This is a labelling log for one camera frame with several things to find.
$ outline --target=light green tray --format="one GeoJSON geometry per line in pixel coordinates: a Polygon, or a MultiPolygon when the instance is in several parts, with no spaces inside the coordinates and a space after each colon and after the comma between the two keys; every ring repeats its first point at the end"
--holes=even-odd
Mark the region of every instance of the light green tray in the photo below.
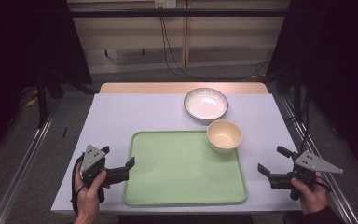
{"type": "Polygon", "coordinates": [[[130,157],[128,204],[239,203],[247,196],[237,150],[213,151],[204,131],[136,133],[130,157]]]}

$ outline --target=human hand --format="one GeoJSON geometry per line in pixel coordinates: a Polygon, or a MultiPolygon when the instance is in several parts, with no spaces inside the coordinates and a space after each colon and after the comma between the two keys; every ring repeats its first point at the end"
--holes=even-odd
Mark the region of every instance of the human hand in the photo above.
{"type": "MultiPolygon", "coordinates": [[[[323,183],[320,172],[316,172],[316,181],[323,183]]],[[[296,189],[301,191],[300,196],[301,208],[303,214],[319,212],[327,206],[327,189],[314,184],[310,189],[307,185],[296,178],[292,178],[292,184],[296,189]]]]}
{"type": "Polygon", "coordinates": [[[77,209],[78,216],[75,221],[75,224],[94,224],[98,223],[100,216],[100,201],[98,200],[98,188],[106,179],[106,171],[100,172],[97,177],[95,177],[92,185],[87,188],[83,188],[84,182],[81,178],[80,167],[82,162],[80,162],[76,167],[75,175],[75,190],[77,194],[77,209]]]}

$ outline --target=aluminum rail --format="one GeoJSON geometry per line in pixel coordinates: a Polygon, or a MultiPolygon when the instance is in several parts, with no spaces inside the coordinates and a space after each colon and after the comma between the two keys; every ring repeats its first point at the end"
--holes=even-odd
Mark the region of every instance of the aluminum rail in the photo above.
{"type": "Polygon", "coordinates": [[[58,100],[54,103],[51,109],[51,113],[48,116],[48,119],[46,120],[45,124],[36,131],[33,142],[28,147],[28,151],[26,152],[24,159],[22,160],[21,165],[17,170],[17,173],[14,175],[9,187],[7,188],[7,191],[5,192],[4,196],[0,201],[0,224],[4,224],[7,220],[7,216],[11,208],[13,207],[14,202],[16,201],[17,196],[20,193],[22,184],[34,162],[34,158],[36,157],[37,151],[42,145],[42,142],[48,132],[48,129],[52,122],[52,118],[59,106],[60,101],[61,100],[58,100]]]}
{"type": "MultiPolygon", "coordinates": [[[[285,96],[282,98],[283,104],[285,106],[285,109],[289,116],[294,117],[294,106],[292,102],[290,101],[289,97],[285,96]]],[[[304,140],[305,133],[306,133],[306,127],[303,123],[298,122],[295,120],[294,125],[296,127],[296,130],[302,140],[304,140]]],[[[305,142],[305,146],[316,156],[322,158],[318,148],[313,143],[311,137],[308,135],[307,141],[305,142]]],[[[327,180],[327,182],[330,184],[332,189],[331,197],[334,201],[334,203],[337,206],[338,212],[341,214],[342,218],[346,223],[349,224],[358,224],[358,219],[356,215],[354,214],[353,210],[351,209],[351,205],[348,202],[347,198],[345,197],[344,193],[338,186],[338,183],[336,182],[335,178],[330,173],[323,173],[324,179],[327,180]]]]}

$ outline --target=white table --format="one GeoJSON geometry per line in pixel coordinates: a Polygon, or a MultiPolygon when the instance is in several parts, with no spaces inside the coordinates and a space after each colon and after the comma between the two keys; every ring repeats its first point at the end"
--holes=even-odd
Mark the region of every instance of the white table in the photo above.
{"type": "MultiPolygon", "coordinates": [[[[151,215],[251,214],[299,210],[299,203],[290,199],[289,190],[271,189],[267,178],[257,172],[258,163],[265,165],[272,173],[282,174],[293,169],[292,161],[276,151],[277,146],[284,146],[290,150],[296,148],[273,96],[265,93],[230,94],[229,88],[227,90],[222,91],[229,103],[224,119],[236,122],[243,132],[243,142],[238,147],[238,154],[248,189],[248,196],[244,202],[130,206],[124,202],[124,183],[120,183],[104,191],[105,202],[101,204],[101,211],[116,215],[151,215]]],[[[206,123],[192,119],[187,114],[183,107],[184,97],[183,93],[96,94],[51,210],[73,214],[70,203],[72,169],[76,158],[85,151],[88,144],[97,148],[110,146],[111,152],[106,156],[106,167],[114,168],[123,166],[128,160],[131,138],[137,132],[206,130],[206,123]]]]}

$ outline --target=bowl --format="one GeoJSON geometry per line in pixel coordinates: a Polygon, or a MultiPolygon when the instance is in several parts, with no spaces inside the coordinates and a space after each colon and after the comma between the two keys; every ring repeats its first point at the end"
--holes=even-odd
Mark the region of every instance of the bowl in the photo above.
{"type": "Polygon", "coordinates": [[[228,153],[242,141],[241,129],[233,122],[219,119],[208,126],[207,136],[213,150],[228,153]]]}

